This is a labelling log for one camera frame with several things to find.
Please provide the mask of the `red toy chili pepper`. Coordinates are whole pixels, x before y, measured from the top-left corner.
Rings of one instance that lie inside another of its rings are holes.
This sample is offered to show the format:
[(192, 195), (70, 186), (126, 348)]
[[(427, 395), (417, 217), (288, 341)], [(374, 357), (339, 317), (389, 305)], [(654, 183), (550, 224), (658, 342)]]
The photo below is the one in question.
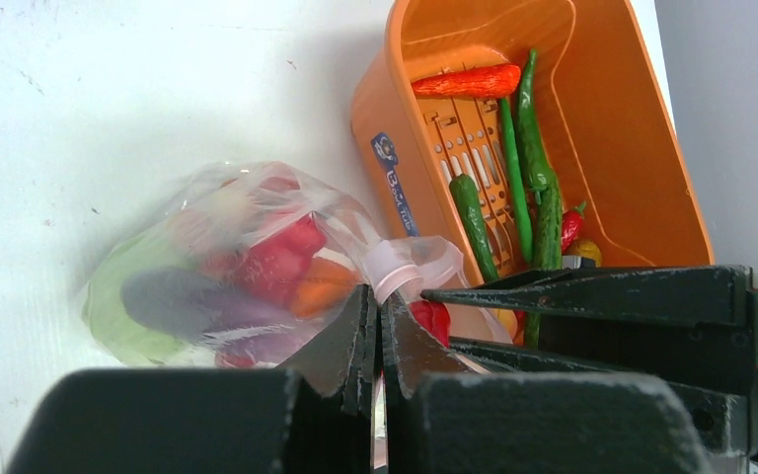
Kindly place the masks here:
[(262, 242), (246, 249), (205, 257), (198, 270), (236, 286), (253, 297), (288, 308), (311, 261), (327, 243), (315, 219), (305, 214)]

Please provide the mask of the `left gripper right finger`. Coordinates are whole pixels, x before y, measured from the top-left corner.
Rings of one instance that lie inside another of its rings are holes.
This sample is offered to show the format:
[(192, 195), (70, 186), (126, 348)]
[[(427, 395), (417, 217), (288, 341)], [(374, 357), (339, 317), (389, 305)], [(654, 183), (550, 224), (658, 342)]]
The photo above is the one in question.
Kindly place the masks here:
[(682, 410), (613, 415), (566, 382), (479, 373), (390, 296), (380, 307), (392, 473), (708, 473)]

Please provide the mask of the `purple toy eggplant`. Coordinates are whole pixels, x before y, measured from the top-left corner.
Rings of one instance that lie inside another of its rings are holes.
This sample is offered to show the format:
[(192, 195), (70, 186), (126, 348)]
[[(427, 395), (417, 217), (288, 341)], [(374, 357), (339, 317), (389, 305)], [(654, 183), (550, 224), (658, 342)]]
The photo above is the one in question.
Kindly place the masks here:
[(120, 299), (136, 323), (203, 347), (287, 334), (298, 327), (289, 311), (229, 283), (178, 267), (129, 276), (122, 283)]

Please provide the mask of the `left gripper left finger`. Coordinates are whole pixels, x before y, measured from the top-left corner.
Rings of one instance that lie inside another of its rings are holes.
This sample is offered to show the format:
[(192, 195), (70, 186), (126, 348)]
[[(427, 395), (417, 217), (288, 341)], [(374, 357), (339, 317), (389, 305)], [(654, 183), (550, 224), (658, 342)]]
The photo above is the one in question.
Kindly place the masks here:
[(370, 473), (377, 305), (358, 286), (269, 369), (87, 369), (40, 402), (10, 473)]

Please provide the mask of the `clear pink zip top bag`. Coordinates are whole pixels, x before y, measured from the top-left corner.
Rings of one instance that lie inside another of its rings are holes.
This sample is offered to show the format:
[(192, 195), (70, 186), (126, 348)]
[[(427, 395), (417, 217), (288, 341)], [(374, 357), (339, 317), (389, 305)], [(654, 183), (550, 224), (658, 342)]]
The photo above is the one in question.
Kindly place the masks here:
[(89, 278), (82, 319), (132, 366), (271, 367), (367, 285), (403, 298), (440, 343), (508, 343), (497, 312), (440, 306), (425, 289), (465, 283), (441, 237), (389, 238), (351, 195), (281, 162), (225, 163), (196, 176)]

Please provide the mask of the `green toy cabbage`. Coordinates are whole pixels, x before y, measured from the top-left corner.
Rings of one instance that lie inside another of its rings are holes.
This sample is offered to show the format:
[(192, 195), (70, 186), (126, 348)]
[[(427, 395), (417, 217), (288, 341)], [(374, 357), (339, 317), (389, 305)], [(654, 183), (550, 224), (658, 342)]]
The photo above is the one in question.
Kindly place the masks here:
[(125, 365), (160, 365), (187, 347), (133, 321), (120, 298), (128, 277), (165, 266), (188, 270), (194, 261), (166, 238), (145, 231), (118, 244), (87, 282), (82, 320), (93, 338)]

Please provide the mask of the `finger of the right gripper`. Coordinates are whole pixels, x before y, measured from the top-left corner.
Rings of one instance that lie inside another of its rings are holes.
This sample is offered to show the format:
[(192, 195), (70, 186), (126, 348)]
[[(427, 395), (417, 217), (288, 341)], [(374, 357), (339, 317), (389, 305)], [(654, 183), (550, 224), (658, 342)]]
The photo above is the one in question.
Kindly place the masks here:
[(443, 303), (675, 327), (739, 327), (755, 313), (752, 272), (743, 266), (533, 270), (421, 295)]
[(450, 349), (499, 374), (530, 374), (547, 382), (566, 382), (569, 397), (586, 408), (618, 415), (640, 407), (668, 409), (690, 419), (703, 450), (716, 457), (750, 457), (758, 453), (758, 389), (711, 389), (635, 373), (621, 367), (563, 355), (464, 338)]

